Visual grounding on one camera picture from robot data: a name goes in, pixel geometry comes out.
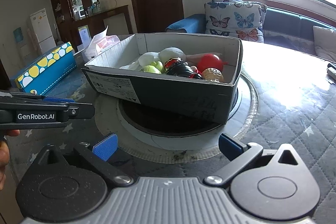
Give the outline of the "person left hand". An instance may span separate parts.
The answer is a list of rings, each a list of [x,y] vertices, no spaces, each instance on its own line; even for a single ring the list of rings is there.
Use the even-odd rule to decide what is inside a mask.
[[[18,136],[20,134],[19,130],[7,130],[2,132],[3,135],[7,136]],[[10,160],[10,151],[7,143],[1,139],[0,147],[0,190],[2,191],[6,181],[5,170]]]

